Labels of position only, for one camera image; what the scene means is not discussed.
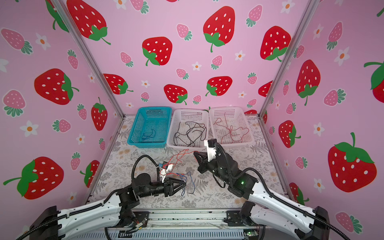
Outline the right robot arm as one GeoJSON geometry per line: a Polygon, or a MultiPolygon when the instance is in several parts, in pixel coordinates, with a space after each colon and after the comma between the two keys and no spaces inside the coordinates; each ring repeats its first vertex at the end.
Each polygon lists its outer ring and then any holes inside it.
{"type": "Polygon", "coordinates": [[[221,188],[246,200],[240,215],[247,225],[272,227],[295,240],[327,240],[331,231],[348,239],[330,223],[324,208],[312,209],[270,190],[256,169],[240,170],[238,163],[214,139],[205,144],[206,152],[194,152],[198,171],[210,172],[217,183],[223,182],[221,188]]]}

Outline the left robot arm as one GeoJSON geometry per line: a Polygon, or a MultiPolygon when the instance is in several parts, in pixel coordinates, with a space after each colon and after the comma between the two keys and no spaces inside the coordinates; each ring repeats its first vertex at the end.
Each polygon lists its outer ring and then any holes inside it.
{"type": "Polygon", "coordinates": [[[142,198],[159,195],[170,197],[185,188],[186,182],[167,176],[172,165],[164,168],[153,161],[157,171],[155,182],[147,173],[136,175],[136,167],[143,158],[152,161],[148,155],[142,155],[135,161],[130,185],[113,190],[106,198],[92,204],[60,211],[55,206],[47,208],[30,229],[18,238],[71,240],[101,228],[124,227],[137,223],[132,209],[140,204],[142,198]]]}

